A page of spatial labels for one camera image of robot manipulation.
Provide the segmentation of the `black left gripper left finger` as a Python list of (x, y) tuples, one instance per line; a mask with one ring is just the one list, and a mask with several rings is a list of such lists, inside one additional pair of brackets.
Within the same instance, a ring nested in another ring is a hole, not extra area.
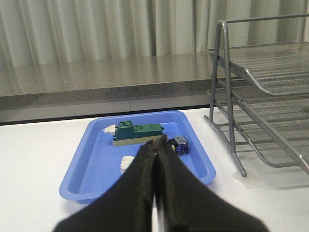
[(142, 145), (124, 174), (101, 197), (59, 222), (56, 232), (150, 232), (155, 143)]

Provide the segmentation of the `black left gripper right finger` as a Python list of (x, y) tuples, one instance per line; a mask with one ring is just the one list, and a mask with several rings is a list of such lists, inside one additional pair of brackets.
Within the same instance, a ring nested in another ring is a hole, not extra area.
[(267, 232), (258, 218), (224, 201), (203, 185), (168, 143), (158, 138), (156, 204), (166, 232)]

